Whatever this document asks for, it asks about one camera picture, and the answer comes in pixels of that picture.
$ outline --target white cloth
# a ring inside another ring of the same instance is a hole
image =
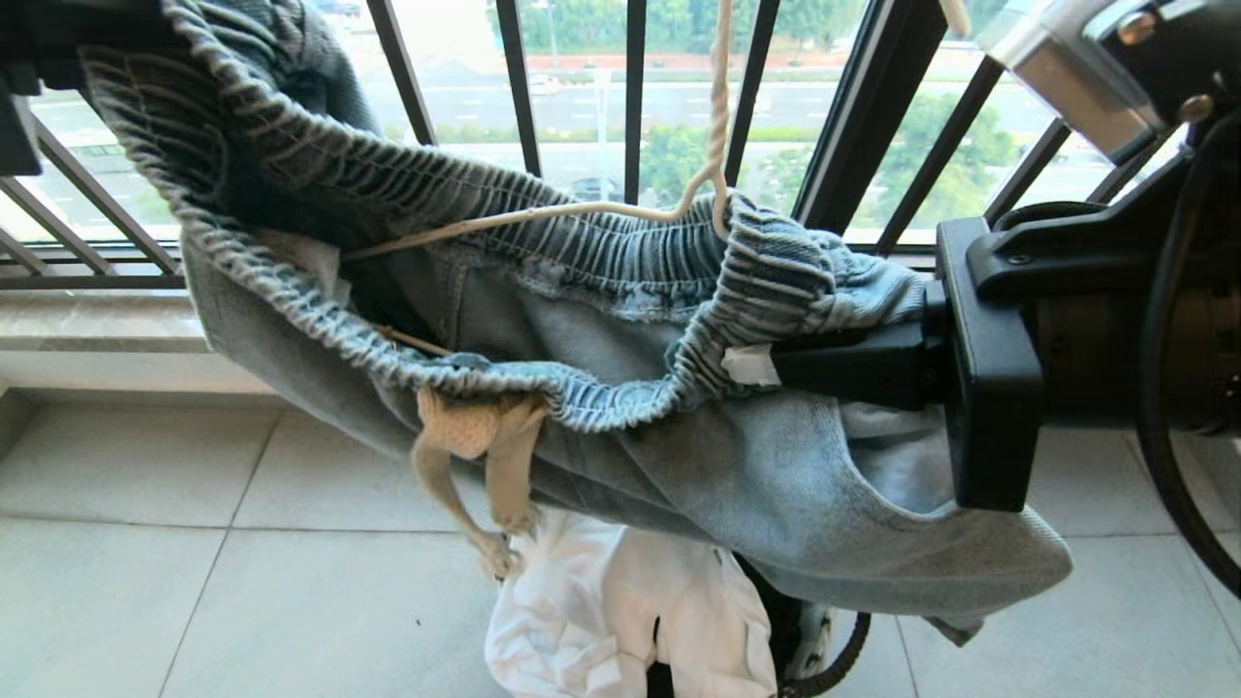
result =
[[[485,656],[515,697],[644,698],[656,659],[678,698],[776,694],[767,612],[731,553],[552,509],[514,549]]]

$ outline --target metal railing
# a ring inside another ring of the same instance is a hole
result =
[[[418,143],[434,145],[437,140],[433,122],[402,41],[393,14],[393,0],[367,0],[367,5],[414,138]],[[525,168],[529,173],[540,175],[542,166],[517,0],[496,0],[495,9]],[[736,184],[741,171],[778,12],[779,0],[759,1],[725,161],[730,184]],[[643,135],[645,0],[630,0],[627,22],[624,199],[637,202]],[[835,231],[849,227],[944,32],[944,20],[936,2],[871,0],[807,168],[792,211],[795,219],[808,227]],[[961,145],[1001,72],[998,63],[990,58],[983,60],[879,241],[874,245],[858,245],[856,248],[880,253],[896,252],[895,258],[930,268],[928,260],[933,250],[925,245],[901,245],[901,235]],[[987,206],[984,215],[988,221],[994,222],[1020,200],[1052,161],[1069,134],[1069,128],[1059,119],[1047,127]],[[0,289],[182,288],[185,279],[179,270],[176,245],[153,238],[41,123],[37,124],[37,137],[43,155],[82,196],[98,207],[125,240],[87,242],[20,181],[0,178],[0,193],[11,197],[55,240],[47,243],[21,242],[0,221]],[[1090,200],[1111,201],[1138,174],[1158,147],[1159,144],[1154,144],[1132,161],[1114,168],[1091,194]]]

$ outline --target light blue jeans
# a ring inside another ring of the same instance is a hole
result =
[[[325,277],[253,232],[350,251],[570,199],[375,135],[300,0],[164,11],[189,48],[84,48],[91,93],[182,225],[211,345],[290,401],[405,457],[423,384],[460,400],[539,392],[536,498],[709,540],[786,594],[933,617],[958,642],[1069,574],[1064,542],[1029,508],[954,504],[937,411],[756,392],[721,369],[728,347],[917,318],[907,268],[730,193],[727,243],[709,199],[675,224],[544,220],[345,265],[341,298],[334,267]],[[455,353],[396,345],[372,323]]]

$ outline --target black cable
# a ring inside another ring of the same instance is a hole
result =
[[[810,678],[782,686],[778,698],[810,698],[812,696],[827,693],[835,684],[840,683],[845,678],[845,674],[849,673],[849,669],[853,668],[861,655],[862,645],[866,643],[866,635],[869,633],[870,614],[859,612],[858,620],[854,622],[854,631],[849,636],[849,642],[845,642],[845,648],[840,651],[840,655],[831,662],[831,666]]]
[[[1175,310],[1176,289],[1198,231],[1203,204],[1210,191],[1211,170],[1216,156],[1214,149],[1236,123],[1237,117],[1231,116],[1210,129],[1198,152],[1191,155],[1189,171],[1176,199],[1168,238],[1164,241],[1155,267],[1150,301],[1147,304],[1139,337],[1137,426],[1147,469],[1150,471],[1159,498],[1176,523],[1180,534],[1211,574],[1241,599],[1241,568],[1211,533],[1185,487],[1168,436],[1168,420],[1163,409],[1163,364],[1168,349],[1168,328]]]

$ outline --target screw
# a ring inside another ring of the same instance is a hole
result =
[[[1137,46],[1150,39],[1155,32],[1155,16],[1150,12],[1131,12],[1121,19],[1116,25],[1116,35],[1121,37],[1121,43]]]
[[[1215,99],[1211,99],[1210,94],[1195,94],[1185,99],[1180,109],[1176,109],[1176,116],[1188,124],[1196,124],[1211,116],[1214,111]]]

